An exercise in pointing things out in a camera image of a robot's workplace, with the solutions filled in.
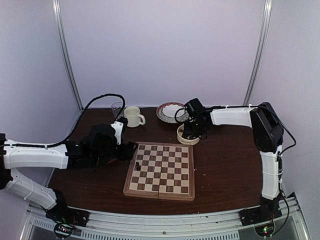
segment white wall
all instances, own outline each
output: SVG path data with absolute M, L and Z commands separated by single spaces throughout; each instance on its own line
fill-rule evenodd
M 241 104 L 264 0 L 65 0 L 61 13 L 83 104 L 120 93 L 128 105 L 199 97 Z M 109 106 L 103 99 L 93 107 Z
M 69 133 L 78 108 L 71 92 L 51 0 L 0 1 L 0 133 L 50 143 Z M 22 169 L 44 184 L 51 169 Z M 1 239 L 14 240 L 28 203 L 0 191 Z
M 251 103 L 269 101 L 297 139 L 284 156 L 284 184 L 295 191 L 313 240 L 320 226 L 320 0 L 273 2 Z M 289 136 L 286 145 L 291 144 Z

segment mug handle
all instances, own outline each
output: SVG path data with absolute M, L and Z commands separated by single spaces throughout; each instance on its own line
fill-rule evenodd
M 139 114 L 138 118 L 141 118 L 141 121 L 139 122 L 140 125 L 145 125 L 146 124 L 145 116 Z

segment table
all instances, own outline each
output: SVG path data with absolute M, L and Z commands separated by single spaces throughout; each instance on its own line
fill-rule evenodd
M 156 108 L 142 108 L 146 124 L 127 128 L 124 141 L 179 143 L 177 124 L 162 122 Z M 88 109 L 71 139 L 86 136 L 92 125 L 113 121 L 110 109 Z M 250 128 L 213 126 L 208 138 L 193 146 L 194 201 L 124 196 L 129 162 L 115 161 L 93 169 L 56 169 L 50 188 L 64 193 L 69 206 L 119 214 L 176 215 L 212 213 L 259 205 L 262 162 Z

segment chessboard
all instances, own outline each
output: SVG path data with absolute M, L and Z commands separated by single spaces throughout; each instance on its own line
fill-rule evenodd
M 123 194 L 140 198 L 195 199 L 193 146 L 138 142 Z

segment vertical metal post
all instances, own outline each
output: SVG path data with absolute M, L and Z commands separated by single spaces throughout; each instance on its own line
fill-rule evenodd
M 53 12 L 54 12 L 54 17 L 56 21 L 56 25 L 58 28 L 59 36 L 60 36 L 60 43 L 61 43 L 61 48 L 62 48 L 62 54 L 63 54 L 63 59 L 64 59 L 64 64 L 66 68 L 66 72 L 68 74 L 68 78 L 70 81 L 70 85 L 72 88 L 73 95 L 75 97 L 76 103 L 78 105 L 78 108 L 80 111 L 83 110 L 83 105 L 80 99 L 79 91 L 76 85 L 74 73 L 72 71 L 71 67 L 71 62 L 70 62 L 70 57 L 68 53 L 68 48 L 67 48 L 67 42 L 65 38 L 65 31 L 64 31 L 64 26 L 62 22 L 62 16 L 61 16 L 61 10 L 60 10 L 60 0 L 52 0 L 53 3 Z
M 253 89 L 254 89 L 254 86 L 255 86 L 255 82 L 257 80 L 259 67 L 261 64 L 261 59 L 262 59 L 263 51 L 265 48 L 268 31 L 269 31 L 271 9 L 272 9 L 272 0 L 265 0 L 264 12 L 263 12 L 262 23 L 261 23 L 260 38 L 259 38 L 258 47 L 257 47 L 256 54 L 255 54 L 255 60 L 254 60 L 254 64 L 253 64 L 253 68 L 252 68 L 252 72 L 251 72 L 249 85 L 248 85 L 246 95 L 245 95 L 245 98 L 243 101 L 244 106 L 248 105 L 250 98 L 251 98 L 251 95 L 252 95 L 252 92 L 253 92 Z

